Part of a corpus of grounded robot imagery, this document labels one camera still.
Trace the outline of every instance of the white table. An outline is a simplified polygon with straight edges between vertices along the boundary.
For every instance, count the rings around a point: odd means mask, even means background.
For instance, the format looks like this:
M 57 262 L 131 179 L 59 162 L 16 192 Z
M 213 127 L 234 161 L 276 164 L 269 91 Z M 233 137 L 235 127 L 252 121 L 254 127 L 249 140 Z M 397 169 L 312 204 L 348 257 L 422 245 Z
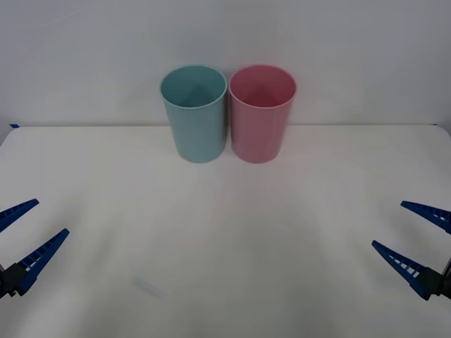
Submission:
M 0 301 L 2 338 L 451 334 L 451 300 L 422 300 L 371 247 L 445 267 L 451 236 L 400 207 L 451 209 L 439 127 L 289 127 L 261 165 L 230 146 L 188 163 L 168 127 L 22 127 L 0 187 L 1 210 L 41 202 L 1 233 L 4 266 L 70 230 Z

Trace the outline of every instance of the pink cup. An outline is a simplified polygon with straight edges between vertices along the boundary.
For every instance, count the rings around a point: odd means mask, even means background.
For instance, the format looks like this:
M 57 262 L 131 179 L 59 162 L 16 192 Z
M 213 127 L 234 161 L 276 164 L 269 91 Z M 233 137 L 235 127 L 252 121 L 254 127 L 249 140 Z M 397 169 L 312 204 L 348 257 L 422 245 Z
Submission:
M 296 95 L 296 80 L 273 65 L 251 65 L 230 79 L 232 148 L 242 160 L 274 159 Z

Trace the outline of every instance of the teal cup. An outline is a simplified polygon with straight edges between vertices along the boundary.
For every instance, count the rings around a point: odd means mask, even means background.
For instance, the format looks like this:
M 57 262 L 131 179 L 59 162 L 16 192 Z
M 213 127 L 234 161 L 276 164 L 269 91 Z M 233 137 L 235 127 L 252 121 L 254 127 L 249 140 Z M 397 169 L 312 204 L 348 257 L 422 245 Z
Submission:
M 160 90 L 180 156 L 205 163 L 221 155 L 227 137 L 224 75 L 204 65 L 187 65 L 167 74 Z

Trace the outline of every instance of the white backdrop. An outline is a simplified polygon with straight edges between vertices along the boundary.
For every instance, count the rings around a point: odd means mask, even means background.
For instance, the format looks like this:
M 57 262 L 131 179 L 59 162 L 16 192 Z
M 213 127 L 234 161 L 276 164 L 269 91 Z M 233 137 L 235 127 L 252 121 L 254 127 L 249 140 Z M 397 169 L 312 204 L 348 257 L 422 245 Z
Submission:
M 450 0 L 14 0 L 0 4 L 0 120 L 166 123 L 186 63 L 291 71 L 291 123 L 444 123 Z

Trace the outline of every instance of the cup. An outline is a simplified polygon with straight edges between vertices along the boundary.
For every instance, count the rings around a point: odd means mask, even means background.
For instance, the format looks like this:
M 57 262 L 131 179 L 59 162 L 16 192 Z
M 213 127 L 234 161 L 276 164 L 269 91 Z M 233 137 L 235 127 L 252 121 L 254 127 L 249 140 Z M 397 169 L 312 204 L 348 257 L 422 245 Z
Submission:
M 205 65 L 187 65 L 167 74 L 161 83 L 175 146 L 185 160 L 214 160 L 226 146 L 227 80 Z
M 230 79 L 232 149 L 250 163 L 274 159 L 297 84 L 287 71 L 273 65 L 251 65 Z

